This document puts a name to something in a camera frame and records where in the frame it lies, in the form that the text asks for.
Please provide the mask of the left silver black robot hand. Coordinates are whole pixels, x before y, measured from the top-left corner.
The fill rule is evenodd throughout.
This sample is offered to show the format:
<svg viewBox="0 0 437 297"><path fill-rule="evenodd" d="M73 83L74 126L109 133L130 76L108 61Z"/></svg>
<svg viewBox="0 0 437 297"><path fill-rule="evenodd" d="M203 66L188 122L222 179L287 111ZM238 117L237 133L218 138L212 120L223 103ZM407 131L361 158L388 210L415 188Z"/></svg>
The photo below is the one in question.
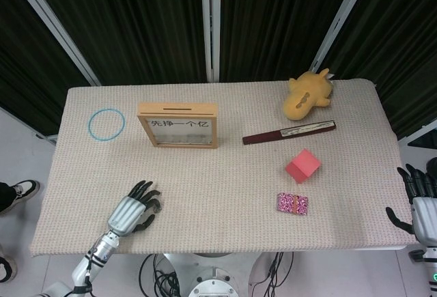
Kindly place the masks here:
<svg viewBox="0 0 437 297"><path fill-rule="evenodd" d="M126 237L146 230L161 211L160 191L152 188L153 181L142 180L119 202L108 219L109 230Z"/></svg>

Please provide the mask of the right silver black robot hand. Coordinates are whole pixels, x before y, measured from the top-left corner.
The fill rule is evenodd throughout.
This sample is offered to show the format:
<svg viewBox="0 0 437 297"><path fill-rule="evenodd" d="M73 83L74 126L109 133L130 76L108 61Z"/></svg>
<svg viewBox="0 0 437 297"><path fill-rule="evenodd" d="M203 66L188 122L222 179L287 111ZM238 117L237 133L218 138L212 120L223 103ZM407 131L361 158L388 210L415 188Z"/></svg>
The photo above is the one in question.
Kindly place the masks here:
<svg viewBox="0 0 437 297"><path fill-rule="evenodd" d="M436 157L426 164L427 172L406 164L406 169L397 168L410 204L412 223L399 220L393 209L386 207L386 215L390 222L414 235L418 242L427 248L436 248Z"/></svg>

